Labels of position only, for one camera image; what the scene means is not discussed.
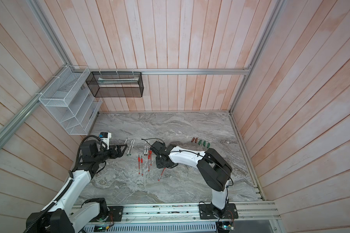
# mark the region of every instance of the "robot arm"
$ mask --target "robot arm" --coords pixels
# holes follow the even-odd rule
[[[212,189],[212,205],[216,215],[223,214],[228,202],[227,186],[232,168],[217,151],[212,148],[207,151],[191,151],[172,144],[166,147],[159,141],[153,143],[151,150],[156,154],[157,168],[174,168],[178,163],[182,163],[198,169]]]
[[[77,154],[75,167],[69,171],[70,177],[55,198],[41,212],[32,213],[26,221],[24,232],[74,233],[79,232],[91,219],[97,217],[105,221],[109,209],[104,198],[86,200],[83,206],[72,213],[72,207],[84,187],[99,173],[101,163],[107,159],[122,157],[127,145],[110,145],[111,133],[102,132],[99,137],[89,135],[82,141]]]

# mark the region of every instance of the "white wire mesh rack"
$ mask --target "white wire mesh rack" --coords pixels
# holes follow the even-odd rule
[[[89,75],[86,67],[82,73],[73,73],[68,66],[40,96],[40,102],[50,107],[67,107]]]
[[[89,88],[82,89],[89,69],[74,73],[71,67],[68,66],[57,77],[39,100],[68,134],[87,135],[102,99],[94,101]]]

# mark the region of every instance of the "marble table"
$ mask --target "marble table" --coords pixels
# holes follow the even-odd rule
[[[128,142],[135,139],[134,148],[131,156],[107,160],[105,169],[84,188],[76,204],[97,197],[104,197],[108,204],[211,201],[211,188],[193,167],[179,164],[166,169],[158,181],[162,169],[156,168],[153,156],[150,171],[146,165],[144,175],[139,175],[138,154],[144,152],[144,141],[140,139],[150,137],[161,138],[166,145],[175,144],[198,151],[207,148],[191,142],[193,137],[210,142],[210,147],[219,152],[233,169],[234,185],[228,188],[229,199],[257,200],[227,112],[100,114],[92,134],[100,132],[112,133],[111,144],[124,143],[127,137]],[[148,164],[147,158],[144,158],[144,163]]]

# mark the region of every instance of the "black wire mesh basket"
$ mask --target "black wire mesh basket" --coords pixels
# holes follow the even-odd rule
[[[141,72],[93,71],[86,83],[94,97],[142,97]]]

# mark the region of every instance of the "black mounting plate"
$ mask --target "black mounting plate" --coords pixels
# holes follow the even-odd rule
[[[113,213],[114,222],[122,221],[123,206],[108,206],[108,208],[109,208],[109,214]],[[93,218],[90,222],[97,222],[97,218]],[[110,222],[110,217],[107,218],[105,223],[109,223],[109,222]]]
[[[212,204],[199,204],[200,219],[214,219],[213,205]],[[228,203],[224,208],[224,214],[221,219],[227,218],[238,218],[236,211],[236,205],[233,203]]]

